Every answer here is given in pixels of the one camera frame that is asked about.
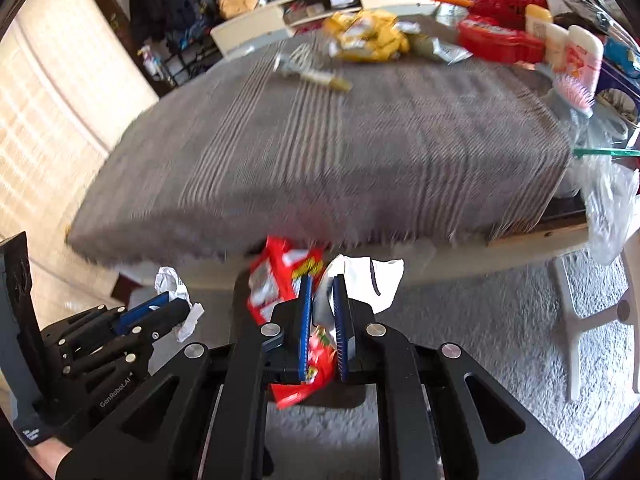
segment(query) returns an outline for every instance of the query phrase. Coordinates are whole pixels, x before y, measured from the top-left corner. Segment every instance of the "green straw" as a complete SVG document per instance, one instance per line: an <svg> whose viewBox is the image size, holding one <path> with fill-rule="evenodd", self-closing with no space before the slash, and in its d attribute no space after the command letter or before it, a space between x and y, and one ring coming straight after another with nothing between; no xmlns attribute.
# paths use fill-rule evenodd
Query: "green straw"
<svg viewBox="0 0 640 480"><path fill-rule="evenodd" d="M616 148L574 148L574 156L583 155L640 156L640 150L618 150Z"/></svg>

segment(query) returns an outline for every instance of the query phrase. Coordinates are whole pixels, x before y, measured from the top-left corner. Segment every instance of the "striped blanket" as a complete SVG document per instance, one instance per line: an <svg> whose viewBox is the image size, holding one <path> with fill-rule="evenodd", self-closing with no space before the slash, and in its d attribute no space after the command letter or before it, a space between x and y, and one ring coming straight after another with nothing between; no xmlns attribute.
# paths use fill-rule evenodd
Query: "striped blanket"
<svg viewBox="0 0 640 480"><path fill-rule="evenodd" d="M68 235L102 264L329 244L496 237L540 218L570 157L510 68L330 62L344 94L272 73L297 36L222 63L129 126Z"/></svg>

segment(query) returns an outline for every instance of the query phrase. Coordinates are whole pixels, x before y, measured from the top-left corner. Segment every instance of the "gray carpet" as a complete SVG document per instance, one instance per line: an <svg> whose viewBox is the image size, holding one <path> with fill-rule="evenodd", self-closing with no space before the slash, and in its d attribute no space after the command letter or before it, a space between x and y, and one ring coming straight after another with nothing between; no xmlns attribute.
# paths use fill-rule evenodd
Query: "gray carpet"
<svg viewBox="0 0 640 480"><path fill-rule="evenodd" d="M601 267L578 253L567 256L565 263L581 315L609 306L626 289L619 260ZM207 327L217 327L223 336L221 327L230 314L221 305L230 304L230 295L191 294L207 310L198 324L202 332L194 337L207 336L204 342L217 343ZM208 315L213 303L216 316ZM566 340L547 265L401 286L394 304L378 319L418 344L461 344L577 457L607 436L640 401L631 388L633 331L614 323L583 337L580 399L566 402ZM165 350L173 347L169 342ZM366 402L353 410L295 406L279 412L270 405L266 444L276 465L274 479L297 479L302 473L309 480L377 479L375 390L370 388Z"/></svg>

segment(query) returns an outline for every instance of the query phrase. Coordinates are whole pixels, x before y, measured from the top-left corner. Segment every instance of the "chair leg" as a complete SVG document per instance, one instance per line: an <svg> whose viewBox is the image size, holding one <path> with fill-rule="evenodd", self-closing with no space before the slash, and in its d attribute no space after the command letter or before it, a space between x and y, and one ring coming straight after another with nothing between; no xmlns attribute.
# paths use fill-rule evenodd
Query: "chair leg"
<svg viewBox="0 0 640 480"><path fill-rule="evenodd" d="M569 402L574 402L580 396L580 338L585 332L616 320L618 318L618 304L591 316L578 316L562 256L554 258L552 263L558 279L560 307L562 308L564 329L569 346Z"/></svg>
<svg viewBox="0 0 640 480"><path fill-rule="evenodd" d="M632 235L622 249L622 264L625 267L628 289L621 298L628 303L628 317L621 321L634 327L634 378L633 389L640 394L640 302L636 291L640 290L640 236Z"/></svg>

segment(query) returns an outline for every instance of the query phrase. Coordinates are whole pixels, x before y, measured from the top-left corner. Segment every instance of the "red bag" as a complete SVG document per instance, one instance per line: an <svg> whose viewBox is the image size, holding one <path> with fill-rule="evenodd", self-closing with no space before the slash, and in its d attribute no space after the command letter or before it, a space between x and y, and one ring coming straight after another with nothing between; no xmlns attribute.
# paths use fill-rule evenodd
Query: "red bag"
<svg viewBox="0 0 640 480"><path fill-rule="evenodd" d="M268 237L249 275L251 294L247 300L249 312L257 324L271 320L274 307L294 300L300 292L302 276L311 274L313 292L324 271L322 249L296 250L284 238ZM331 381L335 373L335 349L321 326L309 338L308 371L302 384L272 384L271 391L279 409L297 404Z"/></svg>

